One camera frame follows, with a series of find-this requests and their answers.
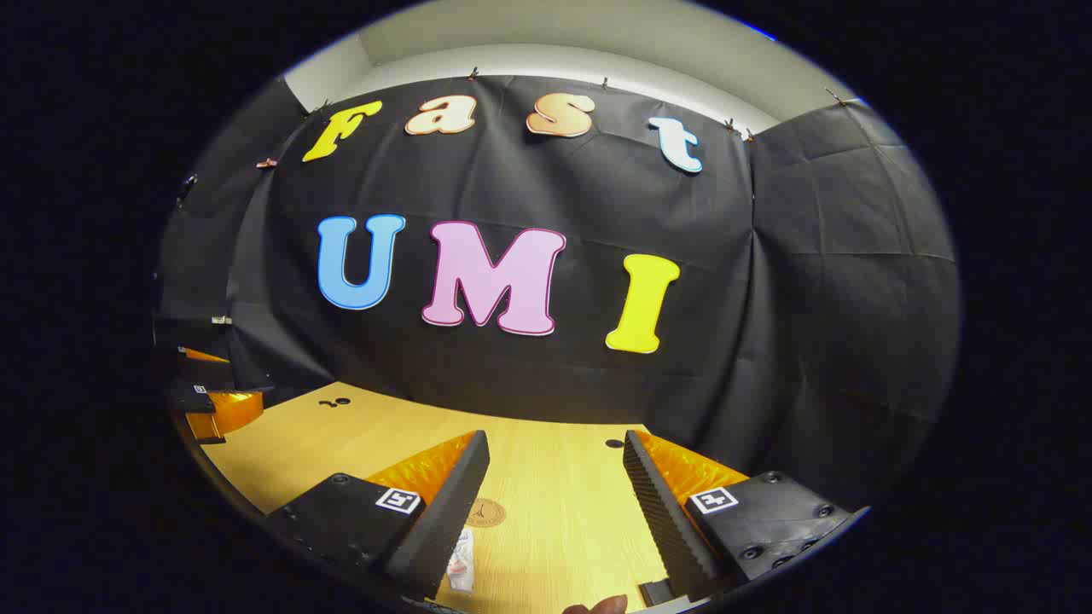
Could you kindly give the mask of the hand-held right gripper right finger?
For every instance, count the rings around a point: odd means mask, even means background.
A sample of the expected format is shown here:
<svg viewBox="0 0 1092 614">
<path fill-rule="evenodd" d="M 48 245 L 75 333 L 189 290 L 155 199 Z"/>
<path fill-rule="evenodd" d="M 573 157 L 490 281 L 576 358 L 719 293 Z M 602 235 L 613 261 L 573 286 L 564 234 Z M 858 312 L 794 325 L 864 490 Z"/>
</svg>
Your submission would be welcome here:
<svg viewBox="0 0 1092 614">
<path fill-rule="evenodd" d="M 625 433 L 624 469 L 658 548 L 668 594 L 695 605 L 741 601 L 857 521 L 785 472 L 745 477 L 644 430 Z"/>
</svg>

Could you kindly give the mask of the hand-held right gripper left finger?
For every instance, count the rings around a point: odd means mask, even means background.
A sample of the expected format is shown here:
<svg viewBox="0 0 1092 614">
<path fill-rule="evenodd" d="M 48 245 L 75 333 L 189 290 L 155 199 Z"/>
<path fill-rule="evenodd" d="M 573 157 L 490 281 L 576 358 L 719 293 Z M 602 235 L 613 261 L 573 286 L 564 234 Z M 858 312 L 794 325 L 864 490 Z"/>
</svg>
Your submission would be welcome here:
<svg viewBox="0 0 1092 614">
<path fill-rule="evenodd" d="M 363 592 L 437 595 L 489 467 L 465 432 L 370 477 L 335 472 L 266 516 L 281 544 Z"/>
</svg>

